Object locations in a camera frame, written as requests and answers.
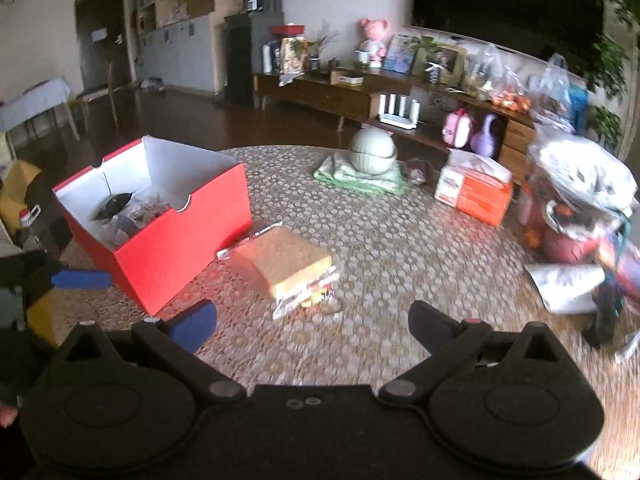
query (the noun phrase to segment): pink bear figurine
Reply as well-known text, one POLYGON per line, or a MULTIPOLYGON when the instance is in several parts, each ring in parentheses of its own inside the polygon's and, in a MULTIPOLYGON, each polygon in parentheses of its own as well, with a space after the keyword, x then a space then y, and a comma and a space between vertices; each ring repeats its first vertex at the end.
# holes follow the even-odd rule
POLYGON ((382 68, 382 58, 386 56, 386 30, 389 24, 386 20, 369 20, 364 18, 360 21, 364 28, 364 35, 367 39, 362 43, 360 49, 369 53, 369 66, 371 68, 382 68))

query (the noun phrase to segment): white router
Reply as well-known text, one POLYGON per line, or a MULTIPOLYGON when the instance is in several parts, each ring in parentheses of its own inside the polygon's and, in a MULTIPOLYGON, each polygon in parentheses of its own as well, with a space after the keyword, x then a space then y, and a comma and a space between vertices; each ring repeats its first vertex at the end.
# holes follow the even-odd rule
POLYGON ((418 127, 418 115, 420 114, 420 103, 415 99, 411 100, 409 117, 405 117, 406 96, 400 96, 400 107, 398 114, 396 111, 396 94, 389 94, 389 108, 385 114, 386 94, 380 94, 380 105, 378 106, 378 117, 381 123, 391 124, 405 130, 413 130, 418 127))

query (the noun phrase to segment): brown door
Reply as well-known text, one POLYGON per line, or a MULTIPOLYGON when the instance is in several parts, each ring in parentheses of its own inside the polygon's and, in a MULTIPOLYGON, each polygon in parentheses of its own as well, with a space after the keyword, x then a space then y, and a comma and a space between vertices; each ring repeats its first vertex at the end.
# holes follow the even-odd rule
POLYGON ((84 91, 107 85, 107 63, 113 64, 113 85, 131 82, 124 28, 123 0, 76 1, 76 25, 84 91))

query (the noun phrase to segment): open cardboard box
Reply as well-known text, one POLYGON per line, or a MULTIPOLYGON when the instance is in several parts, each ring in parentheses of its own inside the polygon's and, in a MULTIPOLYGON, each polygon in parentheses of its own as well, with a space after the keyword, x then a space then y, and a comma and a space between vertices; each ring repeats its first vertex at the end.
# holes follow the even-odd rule
POLYGON ((244 166, 222 153, 143 137, 54 189, 75 238, 95 264, 155 315, 251 226, 244 166), (112 250, 94 235, 110 195, 152 188, 172 206, 112 250))

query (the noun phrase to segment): black refrigerator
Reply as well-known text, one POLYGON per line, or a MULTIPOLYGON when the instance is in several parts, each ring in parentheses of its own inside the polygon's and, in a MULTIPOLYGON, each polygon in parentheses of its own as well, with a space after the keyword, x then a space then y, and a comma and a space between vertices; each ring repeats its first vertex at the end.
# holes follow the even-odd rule
POLYGON ((263 71, 262 46, 278 39, 273 25, 284 24, 283 12, 246 12, 225 18, 226 98, 255 105, 254 74, 263 71))

